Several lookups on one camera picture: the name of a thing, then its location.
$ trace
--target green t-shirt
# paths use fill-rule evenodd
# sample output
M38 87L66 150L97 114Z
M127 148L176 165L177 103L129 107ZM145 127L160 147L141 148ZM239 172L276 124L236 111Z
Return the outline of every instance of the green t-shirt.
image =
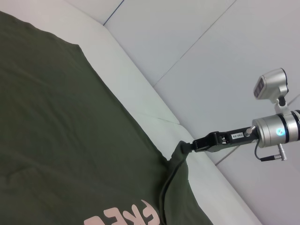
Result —
M212 224L78 45L0 13L0 91L0 225Z

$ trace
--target cloth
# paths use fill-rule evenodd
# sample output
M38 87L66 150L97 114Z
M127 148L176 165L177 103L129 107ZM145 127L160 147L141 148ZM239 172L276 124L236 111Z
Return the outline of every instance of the cloth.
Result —
M211 225L78 45L0 13L0 91L1 225Z

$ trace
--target blue led light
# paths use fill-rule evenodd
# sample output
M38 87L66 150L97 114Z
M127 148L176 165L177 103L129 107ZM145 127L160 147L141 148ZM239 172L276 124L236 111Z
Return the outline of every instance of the blue led light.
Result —
M283 128L278 128L278 129L276 130L276 134L277 134L278 136L285 135L285 130L284 130Z

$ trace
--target label sticker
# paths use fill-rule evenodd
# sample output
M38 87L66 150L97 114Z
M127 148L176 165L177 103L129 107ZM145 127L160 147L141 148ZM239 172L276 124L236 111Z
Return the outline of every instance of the label sticker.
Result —
M231 135L231 137L232 137L232 139L238 139L238 138L244 137L244 134L242 132L236 133L236 134Z

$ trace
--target cable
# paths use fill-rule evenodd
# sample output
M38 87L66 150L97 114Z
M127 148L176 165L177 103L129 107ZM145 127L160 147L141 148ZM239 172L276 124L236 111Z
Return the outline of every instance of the cable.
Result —
M256 157L258 160L261 161L261 158L259 158L259 157L257 156L257 147L258 147L258 144L259 144L259 139L257 140L257 144L256 144L256 146L255 146L254 154L255 154L255 157Z

